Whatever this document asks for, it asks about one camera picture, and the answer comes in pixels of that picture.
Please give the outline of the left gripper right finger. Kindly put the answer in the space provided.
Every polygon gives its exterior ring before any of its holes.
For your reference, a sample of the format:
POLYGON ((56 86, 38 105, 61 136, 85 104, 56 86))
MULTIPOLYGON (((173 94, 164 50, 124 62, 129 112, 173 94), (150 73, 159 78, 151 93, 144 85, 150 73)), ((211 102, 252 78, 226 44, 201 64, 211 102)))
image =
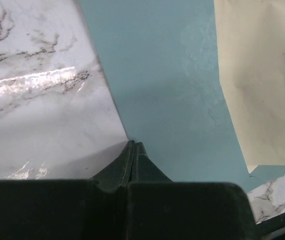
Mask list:
POLYGON ((229 182, 172 182, 136 144, 127 188, 129 240, 254 240, 245 192, 229 182))

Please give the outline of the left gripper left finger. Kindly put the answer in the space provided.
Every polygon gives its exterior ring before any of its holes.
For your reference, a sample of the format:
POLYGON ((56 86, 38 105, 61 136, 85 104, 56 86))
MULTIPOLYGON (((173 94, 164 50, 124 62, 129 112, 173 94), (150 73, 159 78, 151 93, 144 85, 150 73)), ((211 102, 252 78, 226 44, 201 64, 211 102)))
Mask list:
POLYGON ((0 180, 0 240, 119 240, 135 143, 89 179, 0 180))

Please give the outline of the blue-grey envelope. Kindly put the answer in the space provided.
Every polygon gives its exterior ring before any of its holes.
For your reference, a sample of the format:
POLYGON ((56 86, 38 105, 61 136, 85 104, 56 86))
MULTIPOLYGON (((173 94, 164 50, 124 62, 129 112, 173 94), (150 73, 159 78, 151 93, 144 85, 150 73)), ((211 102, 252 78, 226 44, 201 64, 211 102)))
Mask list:
POLYGON ((79 4, 128 138, 171 180, 249 192, 284 175, 247 170, 219 83, 213 1, 79 4))

